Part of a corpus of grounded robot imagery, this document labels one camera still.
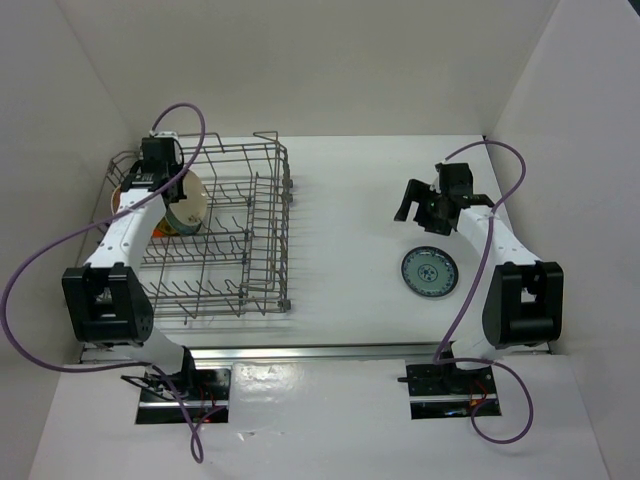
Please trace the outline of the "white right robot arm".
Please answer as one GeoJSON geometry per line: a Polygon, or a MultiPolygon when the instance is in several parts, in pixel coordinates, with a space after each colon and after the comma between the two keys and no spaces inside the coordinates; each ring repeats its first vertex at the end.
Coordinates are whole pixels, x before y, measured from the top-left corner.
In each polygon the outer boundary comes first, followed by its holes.
{"type": "Polygon", "coordinates": [[[395,221],[412,219],[427,233],[457,233],[479,254],[469,292],[434,361],[440,386],[461,392],[473,371],[515,347],[537,347],[562,331],[564,272],[528,250],[498,214],[500,201],[474,191],[466,163],[436,167],[428,184],[409,180],[395,221]]]}

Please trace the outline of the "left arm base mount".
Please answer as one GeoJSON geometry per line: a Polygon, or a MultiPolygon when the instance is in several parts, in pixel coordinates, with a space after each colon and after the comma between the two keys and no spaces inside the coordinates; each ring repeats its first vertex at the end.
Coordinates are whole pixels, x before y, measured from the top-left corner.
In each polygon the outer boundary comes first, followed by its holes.
{"type": "MultiPolygon", "coordinates": [[[[121,375],[120,379],[139,390],[137,425],[181,424],[180,406],[169,387],[159,377],[121,375]]],[[[196,424],[227,423],[232,372],[230,368],[204,369],[192,387],[176,383],[191,421],[196,424]]]]}

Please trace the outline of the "orange plastic plate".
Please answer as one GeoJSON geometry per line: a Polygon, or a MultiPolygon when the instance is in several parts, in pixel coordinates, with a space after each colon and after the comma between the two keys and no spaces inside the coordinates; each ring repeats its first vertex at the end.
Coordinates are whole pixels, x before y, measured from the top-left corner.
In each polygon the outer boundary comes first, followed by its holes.
{"type": "Polygon", "coordinates": [[[162,237],[173,236],[174,234],[175,234],[175,231],[170,225],[164,222],[159,222],[153,230],[152,237],[162,238],[162,237]]]}

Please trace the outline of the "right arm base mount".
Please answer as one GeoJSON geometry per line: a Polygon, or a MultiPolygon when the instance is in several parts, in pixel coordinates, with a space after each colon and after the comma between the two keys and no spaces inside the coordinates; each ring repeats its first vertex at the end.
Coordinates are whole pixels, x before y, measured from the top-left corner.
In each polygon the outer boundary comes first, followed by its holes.
{"type": "Polygon", "coordinates": [[[412,420],[500,416],[490,367],[460,370],[454,365],[409,364],[397,382],[407,387],[412,420]]]}

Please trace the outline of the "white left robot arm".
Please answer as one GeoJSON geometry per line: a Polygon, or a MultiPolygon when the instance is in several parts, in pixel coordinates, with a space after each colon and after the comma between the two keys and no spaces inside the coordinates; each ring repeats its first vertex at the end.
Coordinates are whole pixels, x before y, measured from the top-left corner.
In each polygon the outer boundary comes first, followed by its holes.
{"type": "Polygon", "coordinates": [[[140,158],[120,184],[117,218],[108,222],[96,250],[62,276],[76,339],[121,347],[128,358],[165,373],[163,387],[176,399],[191,397],[199,375],[188,348],[154,326],[154,307],[138,272],[167,206],[186,198],[184,154],[174,133],[141,141],[140,158]]]}

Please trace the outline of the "cream plate with characters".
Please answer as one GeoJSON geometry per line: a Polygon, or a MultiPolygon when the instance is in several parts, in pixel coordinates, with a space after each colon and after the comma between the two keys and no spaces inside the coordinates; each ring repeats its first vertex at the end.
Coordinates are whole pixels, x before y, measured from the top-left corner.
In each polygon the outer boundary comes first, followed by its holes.
{"type": "Polygon", "coordinates": [[[111,207],[111,214],[115,215],[118,213],[119,211],[119,206],[120,206],[120,194],[121,194],[121,186],[118,185],[113,192],[111,193],[111,197],[110,197],[110,207],[111,207]]]}

